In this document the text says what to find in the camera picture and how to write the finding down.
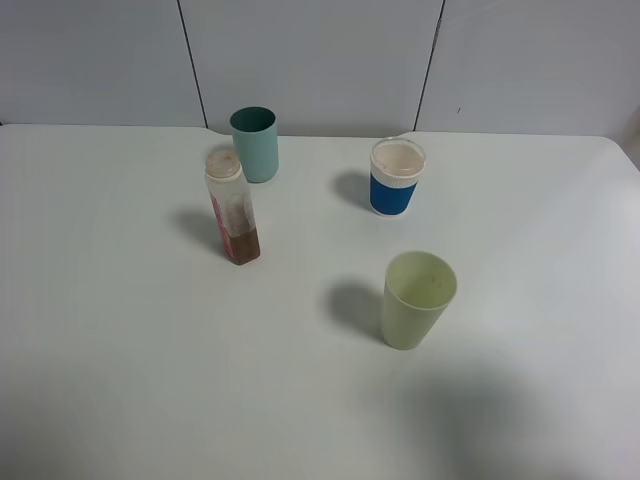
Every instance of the white table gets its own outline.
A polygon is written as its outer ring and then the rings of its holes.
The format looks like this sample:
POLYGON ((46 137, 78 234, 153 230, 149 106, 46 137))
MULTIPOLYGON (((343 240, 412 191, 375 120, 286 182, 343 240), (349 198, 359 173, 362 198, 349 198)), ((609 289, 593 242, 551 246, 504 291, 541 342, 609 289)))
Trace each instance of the white table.
POLYGON ((407 137, 395 219, 373 139, 281 138, 237 267, 203 179, 229 137, 1 127, 0 476, 637 479, 640 173, 603 138, 407 137), (408 249, 459 289, 400 352, 375 322, 408 249))

